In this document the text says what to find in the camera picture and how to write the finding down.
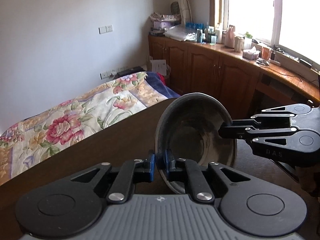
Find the blue bottles group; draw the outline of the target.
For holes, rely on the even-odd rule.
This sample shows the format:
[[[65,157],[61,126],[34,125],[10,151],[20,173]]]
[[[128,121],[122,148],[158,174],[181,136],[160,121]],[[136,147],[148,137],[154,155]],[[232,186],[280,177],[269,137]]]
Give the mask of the blue bottles group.
[[[203,29],[204,29],[203,23],[191,23],[191,22],[187,22],[187,23],[185,24],[185,27],[186,27],[186,28],[189,28],[189,29],[194,29],[194,30],[197,30],[197,29],[203,30]]]

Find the pink bottle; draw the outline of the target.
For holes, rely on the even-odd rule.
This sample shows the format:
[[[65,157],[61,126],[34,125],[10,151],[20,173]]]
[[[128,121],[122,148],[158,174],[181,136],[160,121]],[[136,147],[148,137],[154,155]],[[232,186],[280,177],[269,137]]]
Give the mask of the pink bottle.
[[[224,45],[228,48],[234,49],[234,42],[235,42],[235,26],[230,25],[226,34],[225,34]]]

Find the small steel bowl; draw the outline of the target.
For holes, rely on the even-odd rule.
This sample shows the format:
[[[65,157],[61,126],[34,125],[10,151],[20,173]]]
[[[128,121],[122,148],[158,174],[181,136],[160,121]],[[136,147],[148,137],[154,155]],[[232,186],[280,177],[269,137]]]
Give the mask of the small steel bowl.
[[[232,167],[237,153],[236,139],[223,139],[218,130],[232,122],[230,114],[215,98],[189,93],[175,99],[163,112],[155,136],[157,167],[166,178],[164,155],[192,159],[201,166],[210,162]]]

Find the window with wooden frame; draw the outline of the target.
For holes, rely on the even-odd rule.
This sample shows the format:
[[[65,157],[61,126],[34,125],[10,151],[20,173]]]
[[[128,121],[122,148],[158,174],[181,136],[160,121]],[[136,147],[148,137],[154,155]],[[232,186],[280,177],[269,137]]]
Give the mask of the window with wooden frame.
[[[319,0],[213,0],[213,24],[319,64]]]

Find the patterned beige curtain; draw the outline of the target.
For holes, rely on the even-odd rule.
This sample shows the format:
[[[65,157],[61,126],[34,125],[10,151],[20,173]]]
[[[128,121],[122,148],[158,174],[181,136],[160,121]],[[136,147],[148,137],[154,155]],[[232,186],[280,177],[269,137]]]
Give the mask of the patterned beige curtain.
[[[189,0],[178,0],[183,25],[193,21]]]

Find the white cardboard box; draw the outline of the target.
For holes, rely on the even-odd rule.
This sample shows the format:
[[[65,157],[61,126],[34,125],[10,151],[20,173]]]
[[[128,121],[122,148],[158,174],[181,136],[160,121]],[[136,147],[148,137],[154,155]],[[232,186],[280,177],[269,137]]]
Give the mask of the white cardboard box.
[[[159,73],[163,76],[167,75],[167,62],[166,60],[151,60],[151,71]]]

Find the white wall socket strip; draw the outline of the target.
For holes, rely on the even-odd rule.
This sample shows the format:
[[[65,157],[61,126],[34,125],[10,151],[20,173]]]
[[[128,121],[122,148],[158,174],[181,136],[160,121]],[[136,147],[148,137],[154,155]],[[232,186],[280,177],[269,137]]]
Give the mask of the white wall socket strip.
[[[103,79],[112,79],[114,78],[116,75],[124,72],[125,70],[127,70],[128,67],[126,66],[123,66],[123,67],[119,67],[119,68],[116,68],[116,69],[112,69],[112,70],[107,70],[105,72],[102,72],[100,73],[100,79],[103,80]]]

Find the wooden low cabinet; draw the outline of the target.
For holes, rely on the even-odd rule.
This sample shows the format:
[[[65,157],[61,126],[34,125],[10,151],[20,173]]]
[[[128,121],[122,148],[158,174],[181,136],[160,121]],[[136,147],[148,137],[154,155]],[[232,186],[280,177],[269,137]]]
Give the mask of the wooden low cabinet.
[[[317,81],[307,81],[281,66],[261,66],[221,44],[212,46],[155,36],[148,40],[150,56],[166,60],[171,68],[168,87],[180,95],[211,95],[233,119],[249,118],[262,109],[294,103],[319,106]]]

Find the white wall switch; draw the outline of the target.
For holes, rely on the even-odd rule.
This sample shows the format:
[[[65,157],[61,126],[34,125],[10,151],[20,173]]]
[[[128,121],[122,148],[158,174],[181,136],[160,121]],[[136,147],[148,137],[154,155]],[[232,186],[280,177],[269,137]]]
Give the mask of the white wall switch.
[[[99,34],[110,33],[113,31],[113,25],[99,27]]]

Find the stack of boxes and papers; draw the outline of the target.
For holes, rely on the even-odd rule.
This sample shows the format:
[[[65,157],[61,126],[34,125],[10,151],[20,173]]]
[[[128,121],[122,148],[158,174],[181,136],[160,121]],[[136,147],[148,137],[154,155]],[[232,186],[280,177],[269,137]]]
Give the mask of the stack of boxes and papers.
[[[181,16],[180,14],[163,15],[154,12],[149,16],[149,20],[152,23],[149,34],[152,36],[162,36],[168,29],[181,23]]]

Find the floral bed quilt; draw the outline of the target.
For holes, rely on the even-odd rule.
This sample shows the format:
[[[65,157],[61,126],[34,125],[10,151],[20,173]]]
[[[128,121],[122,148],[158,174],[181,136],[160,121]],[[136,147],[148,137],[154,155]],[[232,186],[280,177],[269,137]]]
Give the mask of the floral bed quilt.
[[[1,184],[81,140],[179,94],[154,72],[137,72],[103,83],[1,135]]]

